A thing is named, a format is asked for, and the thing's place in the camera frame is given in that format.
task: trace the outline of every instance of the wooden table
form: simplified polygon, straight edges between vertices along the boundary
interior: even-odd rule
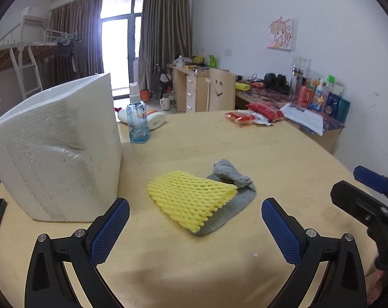
[[[119,131],[124,142],[119,195],[130,202],[131,216],[107,262],[98,268],[125,307],[266,307],[293,270],[261,220],[261,203],[268,197],[275,197],[304,228],[331,237],[353,234],[368,270],[375,244],[366,227],[330,198],[333,184],[342,179],[364,186],[286,121],[239,127],[224,118],[224,112],[169,115],[145,145],[128,142],[127,126],[119,124]],[[257,197],[215,233],[189,234],[146,193],[148,182],[158,175],[179,169],[206,177],[222,158],[251,177]],[[0,289],[14,308],[20,308],[37,236],[69,236],[88,225],[33,221],[3,185],[0,197],[8,202],[0,227]],[[81,304],[89,307],[70,264],[68,273]],[[303,307],[309,305],[321,277],[317,273]]]

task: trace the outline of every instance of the glass door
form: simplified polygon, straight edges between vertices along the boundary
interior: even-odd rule
[[[128,19],[104,22],[102,46],[104,73],[111,73],[113,97],[130,94],[128,73]]]
[[[129,84],[137,82],[142,12],[143,0],[103,0],[103,64],[114,98],[129,97]]]

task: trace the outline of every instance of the yellow foam net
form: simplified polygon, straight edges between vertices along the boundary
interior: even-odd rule
[[[237,187],[172,171],[153,179],[147,191],[171,219],[197,233],[213,212],[234,198]]]

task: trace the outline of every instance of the anime poster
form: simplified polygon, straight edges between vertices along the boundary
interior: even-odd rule
[[[293,20],[284,20],[280,17],[269,26],[267,47],[277,50],[292,51],[293,47]]]

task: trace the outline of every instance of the electrical outlet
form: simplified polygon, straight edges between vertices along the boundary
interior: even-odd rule
[[[304,70],[310,69],[310,66],[311,66],[311,59],[301,58],[300,66],[301,66],[301,68],[304,69]]]
[[[300,56],[295,56],[293,58],[293,64],[292,65],[296,65],[297,67],[301,64],[301,57]]]

